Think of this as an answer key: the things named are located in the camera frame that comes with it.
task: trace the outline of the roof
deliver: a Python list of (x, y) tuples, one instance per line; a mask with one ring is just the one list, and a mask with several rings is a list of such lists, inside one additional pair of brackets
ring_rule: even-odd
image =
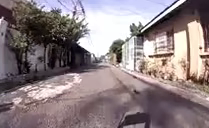
[(150, 22), (148, 22), (141, 30), (140, 32), (143, 33), (150, 27), (152, 27), (154, 24), (156, 24), (159, 20), (167, 16), (169, 13), (173, 12), (176, 8), (183, 5), (188, 0), (176, 0), (174, 3), (172, 3), (169, 7), (164, 9), (161, 13), (159, 13), (156, 17), (154, 17)]

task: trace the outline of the white wall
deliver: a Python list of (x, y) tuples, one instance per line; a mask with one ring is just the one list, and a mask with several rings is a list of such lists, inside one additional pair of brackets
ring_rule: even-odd
[(128, 60), (128, 65), (126, 66), (127, 69), (129, 70), (134, 70), (134, 37), (132, 37), (129, 42), (129, 60)]
[(8, 23), (0, 19), (0, 79), (7, 77), (7, 74), (17, 74), (15, 55), (6, 45), (6, 30)]
[(148, 57), (154, 54), (154, 42), (144, 39), (144, 55)]
[(43, 71), (44, 70), (43, 62), (40, 62), (38, 58), (39, 57), (43, 58), (44, 47), (37, 45), (33, 49), (35, 50), (34, 54), (32, 54), (32, 55), (28, 54), (28, 56), (29, 56), (28, 60), (32, 64), (30, 67), (30, 71), (34, 72), (36, 69), (36, 65), (37, 65), (37, 71)]

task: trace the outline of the cloud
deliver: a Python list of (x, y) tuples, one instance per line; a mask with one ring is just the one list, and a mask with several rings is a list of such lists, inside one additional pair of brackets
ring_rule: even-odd
[[(38, 0), (69, 12), (57, 0)], [(90, 35), (80, 45), (95, 54), (105, 54), (115, 39), (129, 36), (129, 25), (145, 25), (175, 0), (82, 0)]]
[(100, 10), (87, 9), (86, 20), (89, 23), (90, 38), (94, 46), (82, 39), (81, 46), (89, 51), (103, 55), (108, 52), (109, 46), (116, 39), (126, 39), (130, 35), (131, 23), (147, 23), (153, 14), (140, 15), (130, 10), (120, 10), (105, 6)]

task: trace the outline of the wall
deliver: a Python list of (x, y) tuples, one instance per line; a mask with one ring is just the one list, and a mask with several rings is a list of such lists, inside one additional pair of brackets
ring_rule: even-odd
[(28, 54), (29, 56), (28, 60), (31, 63), (30, 71), (34, 72), (36, 70), (36, 66), (37, 66), (37, 71), (43, 71), (44, 64), (43, 64), (43, 61), (39, 60), (39, 58), (41, 57), (43, 60), (44, 47), (37, 45), (37, 46), (34, 46), (33, 49), (35, 52), (33, 54), (30, 54), (30, 53)]
[(7, 77), (8, 74), (17, 74), (18, 69), (15, 55), (6, 45), (6, 30), (8, 23), (0, 19), (0, 79)]
[[(193, 23), (195, 22), (195, 15), (192, 13), (193, 10), (188, 8), (183, 8), (182, 11), (178, 12), (170, 19), (165, 20), (162, 23), (151, 28), (149, 31), (145, 33), (145, 41), (144, 41), (144, 51), (145, 55), (149, 56), (149, 60), (156, 61), (156, 63), (162, 63), (163, 59), (167, 60), (171, 65), (171, 70), (174, 70), (175, 76), (178, 79), (186, 79), (187, 75), (187, 59), (190, 58), (190, 62), (196, 63), (196, 58), (192, 57), (195, 55), (196, 47), (198, 44), (195, 44), (194, 40), (191, 40), (192, 47), (195, 50), (191, 51), (191, 55), (187, 52), (188, 44), (190, 43), (190, 35), (192, 33), (191, 38), (194, 39), (194, 27)], [(155, 35), (158, 33), (166, 32), (170, 29), (174, 31), (174, 51), (172, 53), (166, 52), (164, 54), (155, 54), (153, 52)], [(192, 68), (192, 71), (198, 69), (197, 66)]]
[(129, 41), (128, 41), (128, 64), (126, 66), (127, 69), (129, 70), (134, 70), (134, 57), (135, 57), (135, 49), (134, 49), (135, 45), (134, 45), (134, 37), (132, 37)]

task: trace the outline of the green foliage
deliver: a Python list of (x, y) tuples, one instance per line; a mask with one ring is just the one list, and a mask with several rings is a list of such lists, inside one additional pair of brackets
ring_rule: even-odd
[(43, 63), (46, 70), (46, 51), (49, 47), (57, 49), (52, 54), (57, 54), (60, 59), (66, 58), (63, 55), (66, 55), (71, 44), (77, 43), (89, 30), (87, 24), (84, 24), (84, 19), (70, 17), (69, 14), (62, 15), (61, 9), (58, 8), (51, 11), (44, 11), (43, 8), (33, 1), (16, 2), (13, 8), (16, 23), (13, 27), (20, 34), (10, 46), (16, 53), (19, 50), (24, 51), (25, 61), (28, 61), (27, 55), (33, 46), (43, 46)]
[(139, 22), (138, 26), (136, 26), (134, 23), (130, 25), (130, 35), (131, 36), (137, 36), (140, 33), (140, 30), (143, 28), (143, 25), (141, 22)]
[(113, 41), (112, 45), (110, 46), (109, 53), (116, 54), (117, 62), (120, 63), (122, 59), (122, 45), (125, 42), (121, 39), (117, 39)]

